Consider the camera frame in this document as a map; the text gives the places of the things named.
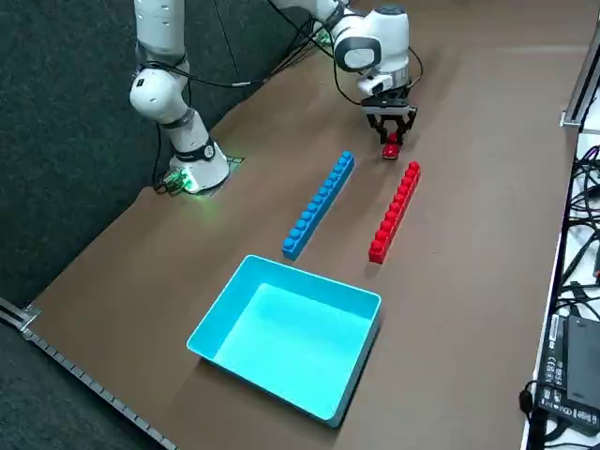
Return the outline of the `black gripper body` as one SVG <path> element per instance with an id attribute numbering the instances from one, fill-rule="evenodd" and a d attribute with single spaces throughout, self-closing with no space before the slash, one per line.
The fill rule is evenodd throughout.
<path id="1" fill-rule="evenodd" d="M 367 117 L 400 117 L 417 112 L 417 107 L 409 101 L 410 89 L 407 86 L 380 92 L 364 98 L 361 108 Z"/>

